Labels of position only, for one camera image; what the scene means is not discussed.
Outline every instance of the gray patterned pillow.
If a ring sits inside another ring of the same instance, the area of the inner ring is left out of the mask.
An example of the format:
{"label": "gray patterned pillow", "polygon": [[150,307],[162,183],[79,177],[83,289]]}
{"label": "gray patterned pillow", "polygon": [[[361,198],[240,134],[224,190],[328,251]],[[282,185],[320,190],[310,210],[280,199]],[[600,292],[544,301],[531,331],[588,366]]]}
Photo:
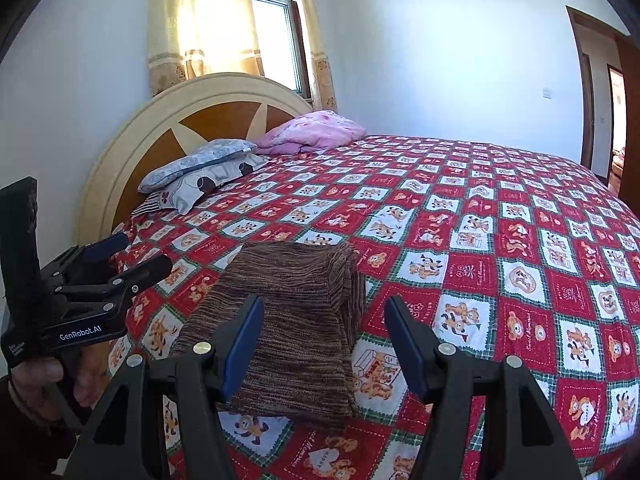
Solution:
{"label": "gray patterned pillow", "polygon": [[[207,166],[199,170],[190,171],[178,177],[164,189],[150,194],[146,200],[136,208],[131,216],[150,213],[161,209],[177,209],[181,215],[186,215],[193,205],[205,194],[217,190],[227,182],[231,182],[243,175],[253,173],[263,167],[267,161],[254,153],[239,155],[221,164]],[[225,193],[216,193],[213,198],[219,200]]]}
{"label": "gray patterned pillow", "polygon": [[184,156],[166,164],[162,168],[151,171],[142,179],[138,186],[140,193],[151,193],[162,189],[176,178],[183,176],[189,171],[199,170],[206,166],[219,164],[229,160],[234,156],[247,153],[255,147],[255,144],[248,140],[241,139],[215,139],[199,148],[191,155]]}

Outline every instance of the metal bolt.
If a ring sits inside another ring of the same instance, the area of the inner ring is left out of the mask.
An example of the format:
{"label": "metal bolt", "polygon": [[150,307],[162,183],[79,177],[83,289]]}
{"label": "metal bolt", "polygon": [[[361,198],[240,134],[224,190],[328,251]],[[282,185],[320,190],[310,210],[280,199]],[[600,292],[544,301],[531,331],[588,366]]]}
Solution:
{"label": "metal bolt", "polygon": [[453,355],[456,353],[456,347],[451,343],[440,343],[438,345],[438,352],[444,355]]}
{"label": "metal bolt", "polygon": [[211,345],[206,341],[200,341],[199,343],[196,343],[195,345],[193,345],[193,351],[199,355],[206,354],[210,350],[211,350]]}
{"label": "metal bolt", "polygon": [[131,354],[129,357],[127,357],[127,366],[130,366],[131,368],[138,366],[139,364],[142,364],[142,361],[144,359],[142,358],[142,355],[140,354]]}
{"label": "metal bolt", "polygon": [[506,361],[511,368],[520,368],[522,366],[522,359],[520,359],[517,355],[507,356]]}

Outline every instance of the white wall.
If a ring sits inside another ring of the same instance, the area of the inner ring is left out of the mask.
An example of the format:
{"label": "white wall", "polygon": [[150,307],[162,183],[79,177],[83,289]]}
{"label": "white wall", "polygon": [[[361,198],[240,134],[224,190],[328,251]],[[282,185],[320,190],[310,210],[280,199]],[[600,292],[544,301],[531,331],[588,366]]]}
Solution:
{"label": "white wall", "polygon": [[580,48],[589,56],[593,81],[593,157],[591,171],[599,176],[609,174],[611,156],[611,85],[609,68],[620,68],[616,42],[581,25],[575,26],[580,38]]}
{"label": "white wall", "polygon": [[628,34],[606,0],[318,0],[338,111],[371,132],[579,161],[582,87],[565,6]]}
{"label": "white wall", "polygon": [[74,243],[92,165],[150,98],[146,9],[147,0],[42,0],[0,64],[0,187],[38,180],[41,264]]}

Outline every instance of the red checkered quilt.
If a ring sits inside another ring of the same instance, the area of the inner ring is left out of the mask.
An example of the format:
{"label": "red checkered quilt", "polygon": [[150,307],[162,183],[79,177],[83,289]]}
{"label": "red checkered quilt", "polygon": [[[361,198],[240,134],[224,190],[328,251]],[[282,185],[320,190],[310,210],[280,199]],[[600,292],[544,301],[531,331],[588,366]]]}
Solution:
{"label": "red checkered quilt", "polygon": [[[174,270],[136,298],[129,334],[110,355],[112,374],[134,351],[166,357],[246,240],[349,241],[360,251],[368,309],[353,351],[359,418],[338,436],[285,417],[220,413],[241,480],[408,477],[430,406],[407,392],[385,331],[391,294],[470,354],[519,355],[585,473],[611,468],[634,433],[640,222],[571,161],[492,144],[372,136],[274,158],[188,216],[157,212],[125,230],[132,244],[121,264],[164,251]],[[475,477],[482,412],[476,400],[464,478]],[[178,413],[168,399],[164,421],[180,476]]]}

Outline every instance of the folded blanket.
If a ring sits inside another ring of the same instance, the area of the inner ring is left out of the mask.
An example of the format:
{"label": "folded blanket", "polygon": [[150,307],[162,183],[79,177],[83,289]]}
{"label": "folded blanket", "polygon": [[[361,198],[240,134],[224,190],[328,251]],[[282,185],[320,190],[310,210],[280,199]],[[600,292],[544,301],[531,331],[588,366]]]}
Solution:
{"label": "folded blanket", "polygon": [[209,340],[247,295],[257,294],[262,333],[228,409],[341,427],[357,413],[351,350],[366,295],[357,260],[350,244],[245,244],[182,327],[172,353]]}
{"label": "folded blanket", "polygon": [[360,140],[364,127],[330,110],[320,110],[296,117],[257,140],[254,153],[292,155],[299,152],[330,150]]}

